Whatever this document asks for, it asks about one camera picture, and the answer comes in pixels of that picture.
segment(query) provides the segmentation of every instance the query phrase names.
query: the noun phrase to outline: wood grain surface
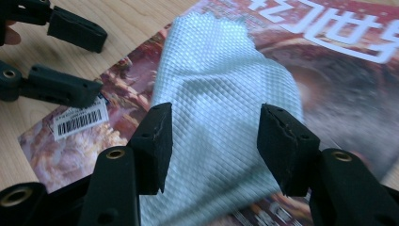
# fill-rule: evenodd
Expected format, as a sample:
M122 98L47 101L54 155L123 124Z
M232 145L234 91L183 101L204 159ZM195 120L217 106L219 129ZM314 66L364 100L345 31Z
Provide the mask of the wood grain surface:
M98 77L140 43L194 5L196 0L68 0L52 1L102 26L108 33L104 49L95 54L62 40L46 36L47 26L18 23L22 36L16 46L0 47L0 59L27 74L35 63L87 79ZM399 0L369 0L399 6ZM20 97L0 102L0 190L21 182L37 181L17 137L54 110L52 105ZM399 189L399 167L384 183Z

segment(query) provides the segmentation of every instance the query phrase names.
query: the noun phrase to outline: magazine cover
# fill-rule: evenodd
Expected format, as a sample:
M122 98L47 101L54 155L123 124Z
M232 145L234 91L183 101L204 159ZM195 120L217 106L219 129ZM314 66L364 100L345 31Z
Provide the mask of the magazine cover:
M399 8L344 0L201 0L191 11L245 22L256 48L295 78L304 122L321 139L320 149L350 151L378 180L387 175L399 156ZM61 106L19 137L49 191L91 174L99 152L127 143L150 107L167 35L168 27L101 74L104 89L92 107ZM311 225L306 200L276 194L215 225L268 222Z

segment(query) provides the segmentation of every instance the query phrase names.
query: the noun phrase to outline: light blue cloth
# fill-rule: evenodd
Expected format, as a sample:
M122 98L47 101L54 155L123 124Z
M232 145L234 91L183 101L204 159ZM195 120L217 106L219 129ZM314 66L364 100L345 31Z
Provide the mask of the light blue cloth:
M173 104L173 154L165 193L140 198L144 226L202 225L278 190L256 148L261 105L301 120L300 99L242 23L197 13L174 21L152 104L164 102Z

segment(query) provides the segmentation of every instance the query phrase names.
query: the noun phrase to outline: barcode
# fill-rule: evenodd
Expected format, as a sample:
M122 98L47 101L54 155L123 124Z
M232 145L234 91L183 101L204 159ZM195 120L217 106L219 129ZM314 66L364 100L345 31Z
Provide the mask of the barcode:
M71 131L80 129L84 126L90 125L94 122L102 120L103 117L101 115L101 111L99 109L87 113L86 115L82 115L70 121L65 121L58 125L58 135L62 136Z

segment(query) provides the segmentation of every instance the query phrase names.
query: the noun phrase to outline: black clip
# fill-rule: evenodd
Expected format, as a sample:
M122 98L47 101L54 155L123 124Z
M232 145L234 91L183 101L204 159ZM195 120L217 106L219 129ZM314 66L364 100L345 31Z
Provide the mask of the black clip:
M5 41L6 20L36 25L49 23L47 35L97 53L101 53L107 37L97 24L63 8L51 9L49 0L1 0L0 46Z
M90 106L102 84L34 65L28 78L0 60L0 100L12 102L20 95L73 107Z
M398 192L354 154L320 152L319 137L288 111L262 105L257 144L284 195L304 197L311 189L314 225L399 225Z
M163 191L172 148L171 103L153 106L128 145L99 154L91 175L50 194L40 183L0 191L0 225L141 225L139 195Z

